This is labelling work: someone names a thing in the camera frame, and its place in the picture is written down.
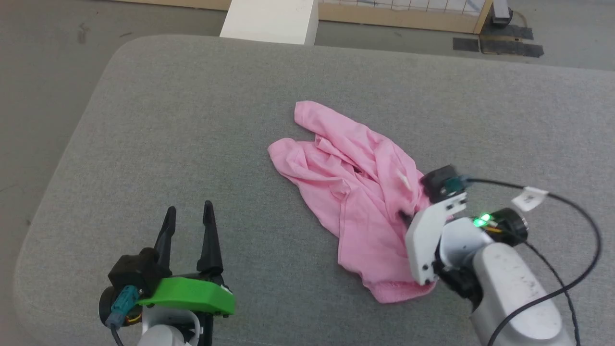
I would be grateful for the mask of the pink garment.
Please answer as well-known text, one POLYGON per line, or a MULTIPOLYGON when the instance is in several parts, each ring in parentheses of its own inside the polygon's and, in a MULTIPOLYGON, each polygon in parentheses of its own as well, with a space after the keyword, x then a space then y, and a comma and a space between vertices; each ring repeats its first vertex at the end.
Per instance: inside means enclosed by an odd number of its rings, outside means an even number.
POLYGON ((400 211, 431 205, 414 160, 392 140, 314 101, 298 101, 295 123, 313 141, 291 138, 268 147, 278 173, 298 187, 321 225, 338 238, 337 263, 358 274, 382 304, 422 297, 410 269, 400 211))

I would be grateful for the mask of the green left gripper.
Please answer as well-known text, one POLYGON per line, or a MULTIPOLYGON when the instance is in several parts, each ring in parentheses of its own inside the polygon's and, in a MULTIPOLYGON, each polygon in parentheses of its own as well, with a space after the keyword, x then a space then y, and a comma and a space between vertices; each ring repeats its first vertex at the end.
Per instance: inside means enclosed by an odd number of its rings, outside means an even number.
MULTIPOLYGON (((136 346, 212 346, 215 317, 235 313, 235 297, 225 286, 224 268, 213 203, 203 213, 204 240, 197 272, 202 280, 164 278, 151 297, 143 297, 133 285, 107 287, 98 302, 101 323, 110 329, 117 346, 124 346, 119 330, 141 325, 136 346)), ((167 209, 154 249, 157 264, 170 270, 176 208, 167 209)))

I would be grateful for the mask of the grey metal stand foot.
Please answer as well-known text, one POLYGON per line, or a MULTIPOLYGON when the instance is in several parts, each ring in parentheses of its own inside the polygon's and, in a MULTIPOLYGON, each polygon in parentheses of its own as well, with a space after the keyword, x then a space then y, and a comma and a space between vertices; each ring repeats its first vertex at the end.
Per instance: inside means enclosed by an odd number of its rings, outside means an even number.
POLYGON ((509 0, 492 0, 491 23, 493 26, 508 26, 513 13, 514 11, 509 7, 509 0))

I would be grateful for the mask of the wooden framed lemon print screen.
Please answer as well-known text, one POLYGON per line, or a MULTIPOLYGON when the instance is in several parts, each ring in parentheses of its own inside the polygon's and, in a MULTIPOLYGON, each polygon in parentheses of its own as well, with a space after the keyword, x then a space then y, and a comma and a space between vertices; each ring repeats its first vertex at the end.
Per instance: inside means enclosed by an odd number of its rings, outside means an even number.
POLYGON ((320 21, 479 34, 492 7, 506 0, 107 0, 265 15, 315 11, 320 21))

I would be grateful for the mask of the white box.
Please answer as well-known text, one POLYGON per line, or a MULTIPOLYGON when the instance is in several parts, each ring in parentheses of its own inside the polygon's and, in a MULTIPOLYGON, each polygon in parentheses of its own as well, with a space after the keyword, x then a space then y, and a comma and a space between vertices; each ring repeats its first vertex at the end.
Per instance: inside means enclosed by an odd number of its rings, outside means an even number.
POLYGON ((318 0, 232 0, 220 37, 313 46, 318 0))

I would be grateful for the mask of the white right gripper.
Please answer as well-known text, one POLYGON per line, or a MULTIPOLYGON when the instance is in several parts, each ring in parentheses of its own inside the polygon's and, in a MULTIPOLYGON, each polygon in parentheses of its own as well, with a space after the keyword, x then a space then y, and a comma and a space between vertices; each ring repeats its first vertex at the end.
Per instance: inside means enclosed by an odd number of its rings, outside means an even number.
POLYGON ((529 268, 515 247, 529 236, 525 218, 514 208, 477 217, 455 215, 467 206, 467 194, 451 197, 398 217, 406 232, 411 274, 420 285, 440 279, 462 298, 528 298, 529 268))

